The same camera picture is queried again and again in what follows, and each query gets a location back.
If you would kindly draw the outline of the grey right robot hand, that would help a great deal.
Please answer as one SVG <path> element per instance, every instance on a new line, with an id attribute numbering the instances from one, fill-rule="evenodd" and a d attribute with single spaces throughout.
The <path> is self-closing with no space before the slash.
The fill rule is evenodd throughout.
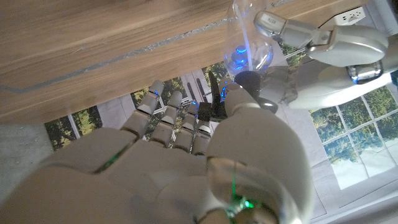
<path id="1" fill-rule="evenodd" d="M 144 123 L 153 84 L 121 129 L 101 128 L 52 154 L 1 205 L 2 223 L 308 223 L 314 188 L 296 133 L 225 81 L 227 117 L 213 132 L 189 112 L 172 147 Z"/>

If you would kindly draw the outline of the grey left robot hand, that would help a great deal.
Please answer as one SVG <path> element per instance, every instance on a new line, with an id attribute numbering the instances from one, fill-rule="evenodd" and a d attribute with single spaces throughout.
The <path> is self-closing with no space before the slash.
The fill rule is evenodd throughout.
<path id="1" fill-rule="evenodd" d="M 269 11 L 254 18 L 259 33 L 304 48 L 310 61 L 298 68 L 291 93 L 292 109 L 342 105 L 388 83 L 397 84 L 397 36 L 386 37 L 367 26 L 322 30 Z"/>

